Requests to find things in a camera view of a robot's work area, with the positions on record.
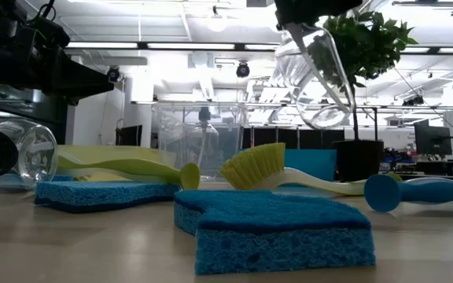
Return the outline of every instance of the computer monitor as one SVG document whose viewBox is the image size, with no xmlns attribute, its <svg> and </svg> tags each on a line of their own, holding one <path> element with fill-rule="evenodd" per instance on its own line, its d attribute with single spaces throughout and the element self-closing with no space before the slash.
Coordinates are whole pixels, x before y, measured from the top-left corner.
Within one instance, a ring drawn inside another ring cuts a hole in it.
<svg viewBox="0 0 453 283">
<path fill-rule="evenodd" d="M 418 154 L 452 155 L 451 135 L 447 127 L 430 127 L 427 123 L 416 123 L 414 128 Z"/>
</svg>

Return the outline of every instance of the ceiling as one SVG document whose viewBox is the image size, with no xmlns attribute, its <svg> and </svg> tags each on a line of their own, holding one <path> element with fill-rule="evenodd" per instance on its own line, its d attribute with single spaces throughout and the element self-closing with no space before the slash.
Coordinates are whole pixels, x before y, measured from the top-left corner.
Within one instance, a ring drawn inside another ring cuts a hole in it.
<svg viewBox="0 0 453 283">
<path fill-rule="evenodd" d="M 131 0 L 116 4 L 116 1 L 120 0 L 56 0 L 55 22 L 64 27 L 73 41 L 280 42 L 280 34 L 273 30 L 273 9 L 246 8 L 246 0 L 160 0 L 144 4 L 141 1 L 131 4 Z M 48 1 L 18 2 L 34 16 Z M 385 18 L 407 21 L 409 26 L 416 27 L 412 36 L 423 46 L 453 46 L 452 8 L 396 7 L 391 5 L 391 0 L 364 2 L 367 4 L 364 10 L 375 9 L 383 12 Z M 215 4 L 219 7 L 219 18 L 212 17 Z M 202 73 L 189 68 L 190 52 L 89 50 L 78 54 L 95 58 L 146 57 L 157 93 L 191 93 L 193 88 L 200 88 Z M 246 60 L 252 71 L 250 78 L 238 79 L 234 66 L 213 69 L 208 75 L 214 88 L 245 90 L 249 79 L 270 76 L 275 65 L 272 53 L 223 52 L 213 56 Z M 418 86 L 423 86 L 425 96 L 440 97 L 441 87 L 453 80 L 453 56 L 406 55 L 396 68 L 410 86 L 397 72 L 390 71 L 368 82 L 366 89 L 358 89 L 357 97 L 383 97 L 392 101 Z"/>
</svg>

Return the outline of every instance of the brush handle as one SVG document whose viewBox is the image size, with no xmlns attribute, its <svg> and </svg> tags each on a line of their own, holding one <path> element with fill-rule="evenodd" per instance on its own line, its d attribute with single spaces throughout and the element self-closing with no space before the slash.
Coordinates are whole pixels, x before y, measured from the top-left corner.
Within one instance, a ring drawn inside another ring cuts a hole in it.
<svg viewBox="0 0 453 283">
<path fill-rule="evenodd" d="M 336 183 L 324 181 L 310 176 L 293 168 L 284 168 L 283 171 L 266 178 L 254 189 L 275 189 L 283 184 L 300 184 L 316 189 L 323 189 L 332 193 L 346 196 L 362 196 L 364 182 Z"/>
<path fill-rule="evenodd" d="M 401 201 L 443 204 L 453 201 L 453 181 L 433 180 L 417 184 L 374 175 L 366 181 L 365 198 L 374 210 L 383 212 L 395 209 Z"/>
</svg>

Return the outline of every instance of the table surface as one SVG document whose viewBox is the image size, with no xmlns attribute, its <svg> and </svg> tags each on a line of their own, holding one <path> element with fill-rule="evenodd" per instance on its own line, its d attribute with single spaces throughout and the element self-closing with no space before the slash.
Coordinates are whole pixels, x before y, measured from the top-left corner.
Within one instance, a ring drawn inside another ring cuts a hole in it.
<svg viewBox="0 0 453 283">
<path fill-rule="evenodd" d="M 73 215 L 0 194 L 0 282 L 453 283 L 453 203 L 371 211 L 377 266 L 196 277 L 195 240 L 173 225 L 172 202 Z"/>
</svg>

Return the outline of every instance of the sponge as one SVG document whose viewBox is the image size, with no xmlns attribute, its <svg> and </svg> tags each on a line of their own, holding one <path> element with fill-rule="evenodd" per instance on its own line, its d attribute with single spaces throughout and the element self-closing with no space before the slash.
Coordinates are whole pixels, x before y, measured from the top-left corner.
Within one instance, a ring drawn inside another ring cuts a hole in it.
<svg viewBox="0 0 453 283">
<path fill-rule="evenodd" d="M 173 200 L 179 185 L 132 181 L 40 182 L 35 204 L 71 213 L 108 211 Z"/>
<path fill-rule="evenodd" d="M 182 191 L 175 194 L 175 225 L 196 237 L 196 274 L 375 264 L 368 219 L 323 198 Z"/>
</svg>

